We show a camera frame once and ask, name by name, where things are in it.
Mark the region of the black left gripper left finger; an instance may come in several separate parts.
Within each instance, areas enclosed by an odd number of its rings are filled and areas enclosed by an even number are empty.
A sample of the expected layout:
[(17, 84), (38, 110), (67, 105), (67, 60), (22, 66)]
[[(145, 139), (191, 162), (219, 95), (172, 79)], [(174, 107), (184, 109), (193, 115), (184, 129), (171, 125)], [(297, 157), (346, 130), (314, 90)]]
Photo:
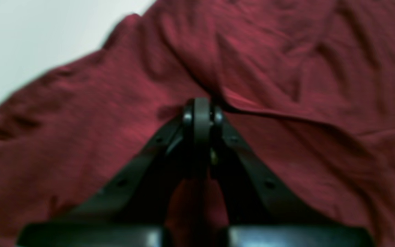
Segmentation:
[(25, 227), (18, 247), (170, 247), (163, 224), (185, 177), (203, 177), (203, 99), (163, 125), (99, 192), (47, 223)]

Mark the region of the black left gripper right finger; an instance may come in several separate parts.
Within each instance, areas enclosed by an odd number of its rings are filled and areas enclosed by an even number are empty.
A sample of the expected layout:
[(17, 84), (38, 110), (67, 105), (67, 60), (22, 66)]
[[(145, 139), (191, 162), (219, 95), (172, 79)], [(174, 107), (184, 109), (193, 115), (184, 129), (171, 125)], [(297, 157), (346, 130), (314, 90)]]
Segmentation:
[(203, 136), (212, 149), (211, 173), (224, 196), (228, 227), (220, 247), (374, 247), (363, 228), (314, 210), (261, 161), (220, 107), (203, 99)]

